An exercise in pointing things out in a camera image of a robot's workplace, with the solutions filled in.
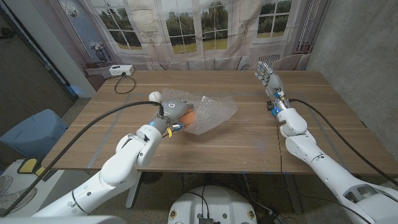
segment table leg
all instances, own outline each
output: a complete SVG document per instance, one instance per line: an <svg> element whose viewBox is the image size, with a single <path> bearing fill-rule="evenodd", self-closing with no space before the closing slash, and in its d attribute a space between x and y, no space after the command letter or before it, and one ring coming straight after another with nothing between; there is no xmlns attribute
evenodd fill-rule
<svg viewBox="0 0 398 224"><path fill-rule="evenodd" d="M138 190L138 185L139 185L140 178L129 189L129 193L127 195L127 200L126 200L126 208L132 208L132 205L134 204L134 199L136 198L136 195L137 195L137 190Z"/></svg>
<svg viewBox="0 0 398 224"><path fill-rule="evenodd" d="M294 182L293 175L284 175L286 180L287 189L289 190L290 199L292 201L294 212L300 214L303 212L301 207L299 193L297 192L296 183Z"/></svg>

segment robotic arm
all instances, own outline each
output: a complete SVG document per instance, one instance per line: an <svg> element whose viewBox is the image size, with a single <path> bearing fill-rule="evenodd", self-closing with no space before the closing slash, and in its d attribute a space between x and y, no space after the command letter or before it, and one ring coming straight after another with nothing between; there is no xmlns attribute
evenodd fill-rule
<svg viewBox="0 0 398 224"><path fill-rule="evenodd" d="M193 106L186 101L170 100L164 105L164 116L159 114L136 135L124 136L116 146L116 154L102 169L75 190L38 211L33 217L70 217L87 215L110 198L138 184L141 173L155 154L167 128L178 122Z"/></svg>
<svg viewBox="0 0 398 224"><path fill-rule="evenodd" d="M266 63L258 62L255 76L266 89L271 101L268 109L281 123L280 133L286 148L304 161L333 192L337 200L360 214L345 209L353 223L395 223L398 219L398 192L362 181L326 155L307 129L307 122L291 107L282 81Z"/></svg>

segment white power strip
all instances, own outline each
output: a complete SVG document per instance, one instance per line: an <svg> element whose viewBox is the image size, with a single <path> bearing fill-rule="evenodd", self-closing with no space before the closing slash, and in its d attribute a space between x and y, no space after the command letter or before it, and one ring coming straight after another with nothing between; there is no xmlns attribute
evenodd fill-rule
<svg viewBox="0 0 398 224"><path fill-rule="evenodd" d="M112 65L109 72L111 72L112 76L132 75L134 73L134 67L132 65Z"/></svg>

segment printed backdrop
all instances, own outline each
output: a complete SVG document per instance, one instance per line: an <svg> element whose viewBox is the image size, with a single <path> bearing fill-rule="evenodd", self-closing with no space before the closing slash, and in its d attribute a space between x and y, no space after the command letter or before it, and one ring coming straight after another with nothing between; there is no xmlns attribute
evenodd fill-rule
<svg viewBox="0 0 398 224"><path fill-rule="evenodd" d="M326 8L321 0L31 1L89 75L119 63L256 69L259 60L310 53Z"/></svg>

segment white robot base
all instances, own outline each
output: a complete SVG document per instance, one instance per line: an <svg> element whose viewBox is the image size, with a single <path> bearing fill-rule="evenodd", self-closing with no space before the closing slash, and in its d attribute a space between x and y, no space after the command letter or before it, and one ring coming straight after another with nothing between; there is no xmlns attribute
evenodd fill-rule
<svg viewBox="0 0 398 224"><path fill-rule="evenodd" d="M256 214L251 204L231 189L207 185L197 187L189 192L183 194L172 205L168 224L257 224Z"/></svg>

